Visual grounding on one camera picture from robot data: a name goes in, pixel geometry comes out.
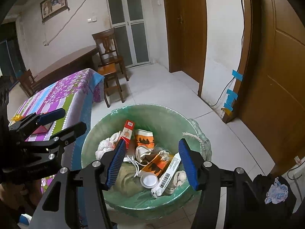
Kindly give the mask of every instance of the white string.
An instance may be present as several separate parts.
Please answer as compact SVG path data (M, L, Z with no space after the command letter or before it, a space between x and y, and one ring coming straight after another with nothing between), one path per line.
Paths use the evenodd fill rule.
M135 175L134 175L134 177L136 177L139 174L139 172L140 172L139 165L141 165L141 166L146 166L146 165L143 165L143 164L139 163L138 161L136 161L134 159L134 156L132 156L131 158L128 155L126 155L126 156L130 160L130 162L135 166Z
M85 3L85 1L87 1L87 0L84 0L84 1L83 1L83 3L78 7L78 9L75 11L75 13L71 16L71 18L70 18L70 19L66 22L66 24L63 26L63 28L62 28L61 30L59 30L59 32L58 32L50 41L48 41L48 42L45 44L45 46L48 46L48 45L53 41L53 39L55 39L55 38L60 34L60 32L66 27L66 25L70 22L70 20L73 18L73 16L76 15L77 11L83 6L83 4Z
M191 134L189 132L183 132L182 135L190 136L190 137L195 138L196 140L199 141L201 147L203 148L202 157L205 159L205 145L204 145L203 141L197 135Z

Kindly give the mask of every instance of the trash can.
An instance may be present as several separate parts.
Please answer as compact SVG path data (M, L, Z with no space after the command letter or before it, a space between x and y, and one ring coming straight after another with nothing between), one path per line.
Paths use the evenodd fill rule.
M178 142L185 138L191 150L200 152L205 160L211 160L211 144L196 121L186 119L178 112L163 106L136 104L113 110L91 129L82 148L82 168L96 160L95 151L100 141L121 131L126 120L133 121L135 129L153 132L155 143L160 143L172 154L178 152ZM198 136L202 143L193 137L183 136L184 132ZM183 170L182 163L178 170ZM155 219L170 214L198 194L200 192L195 192L188 182L177 187L172 195L158 198L152 197L150 189L129 198L114 190L103 191L105 202L110 207L141 219Z

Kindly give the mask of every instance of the black cable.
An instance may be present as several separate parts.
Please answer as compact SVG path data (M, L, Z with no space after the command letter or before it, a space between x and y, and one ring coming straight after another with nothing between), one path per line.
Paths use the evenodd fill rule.
M241 0L241 5L242 5L242 16L243 16L243 18L244 18L244 29L243 29L243 31L242 31L242 45L243 45L244 33L245 33L245 9L244 9L244 4L243 4L242 0ZM233 81L233 79L234 79L234 77L231 79L231 81L230 81L230 82L227 84L227 86L224 88L224 90L222 91L220 97L218 98L217 102L216 102L214 105L210 105L209 103L207 103L207 105L208 105L209 107L214 107L214 106L217 105L217 103L219 102L219 100L220 100L222 94L224 93L224 91L226 90L226 88L228 87L228 85Z
M222 91L222 93L221 93L220 97L218 98L217 102L216 102L214 105L209 105L209 104L208 104L210 107L214 107L214 106L217 105L217 103L219 102L219 100L220 100L222 94L224 93L224 91L226 90L226 88L228 87L228 85L233 81L233 79L234 79L234 77L231 79L231 81L230 81L230 82L227 84L227 86L224 88L224 90Z
M293 171L293 170L295 170L295 169L297 169L297 168L300 168L302 165L303 165L303 163L301 163L299 166L297 166L296 168L293 168L293 169L290 169L288 172L287 172L287 177L290 179L290 180L292 180L292 181L295 181L295 180L298 180L303 174L301 174L299 177L297 177L297 178L294 178L294 179L291 179L290 177L289 177L289 172L290 171Z

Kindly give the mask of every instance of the white cup lid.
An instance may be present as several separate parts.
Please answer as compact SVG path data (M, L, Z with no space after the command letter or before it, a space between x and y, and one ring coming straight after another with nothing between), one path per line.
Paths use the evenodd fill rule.
M154 173L146 172L141 176L140 182L145 188L154 188L158 184L158 177Z

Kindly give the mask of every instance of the black cloth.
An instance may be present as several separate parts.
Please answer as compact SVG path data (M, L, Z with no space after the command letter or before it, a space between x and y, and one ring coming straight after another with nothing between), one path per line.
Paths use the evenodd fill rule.
M296 197L293 194L287 180L280 176L279 182L288 187L288 197L284 202L280 202L278 204L273 204L270 202L265 204L264 207L267 218L275 223L274 228L278 228L276 225L281 226L284 221L290 218L296 203ZM257 175L253 180L253 184L257 189L259 201L264 204L267 192L269 191L271 185L274 184L274 177L272 177L271 174L268 176Z

